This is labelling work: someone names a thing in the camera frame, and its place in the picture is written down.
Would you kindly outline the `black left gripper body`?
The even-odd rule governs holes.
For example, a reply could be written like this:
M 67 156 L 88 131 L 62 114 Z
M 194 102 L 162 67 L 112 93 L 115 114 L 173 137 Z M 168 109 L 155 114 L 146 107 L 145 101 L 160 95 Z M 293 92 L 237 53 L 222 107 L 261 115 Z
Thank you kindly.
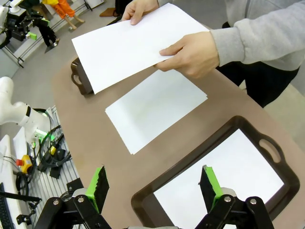
M 19 41 L 26 39 L 26 35 L 29 32 L 29 23 L 31 19 L 27 13 L 8 14 L 8 36 Z

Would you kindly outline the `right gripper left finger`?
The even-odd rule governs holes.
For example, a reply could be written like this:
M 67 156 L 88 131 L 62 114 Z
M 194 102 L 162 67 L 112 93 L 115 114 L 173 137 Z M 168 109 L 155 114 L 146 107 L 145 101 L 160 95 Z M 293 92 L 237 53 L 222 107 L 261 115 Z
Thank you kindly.
M 75 190 L 69 200 L 49 198 L 35 228 L 72 229 L 75 225 L 83 225 L 87 229 L 109 229 L 110 225 L 101 215 L 108 190 L 109 183 L 102 166 L 96 169 L 89 186 Z

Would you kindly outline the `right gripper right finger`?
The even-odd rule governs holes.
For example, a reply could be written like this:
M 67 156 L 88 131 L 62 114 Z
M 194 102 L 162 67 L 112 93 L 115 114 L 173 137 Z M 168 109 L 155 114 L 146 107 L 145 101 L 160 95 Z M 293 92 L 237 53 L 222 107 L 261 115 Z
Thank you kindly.
M 207 214 L 197 229 L 223 229 L 226 225 L 237 229 L 274 228 L 261 198 L 254 196 L 241 201 L 231 195 L 232 189 L 220 187 L 212 167 L 202 167 L 199 185 Z

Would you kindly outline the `person's right hand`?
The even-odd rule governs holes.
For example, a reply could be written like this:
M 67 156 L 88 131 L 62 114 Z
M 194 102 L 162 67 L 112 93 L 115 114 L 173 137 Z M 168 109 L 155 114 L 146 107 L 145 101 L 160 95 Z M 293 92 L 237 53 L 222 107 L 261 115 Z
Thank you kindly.
M 130 21 L 131 25 L 136 25 L 143 16 L 157 8 L 159 8 L 158 0 L 133 0 L 125 7 L 122 21 Z

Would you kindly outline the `person's left hand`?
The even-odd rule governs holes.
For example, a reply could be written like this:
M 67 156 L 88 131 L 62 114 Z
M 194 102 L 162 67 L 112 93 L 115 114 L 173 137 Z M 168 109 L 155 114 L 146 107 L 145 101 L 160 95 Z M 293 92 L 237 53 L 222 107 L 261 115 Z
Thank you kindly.
M 209 31 L 185 35 L 159 54 L 170 58 L 157 63 L 157 69 L 163 72 L 176 70 L 189 78 L 205 76 L 220 64 L 216 44 Z

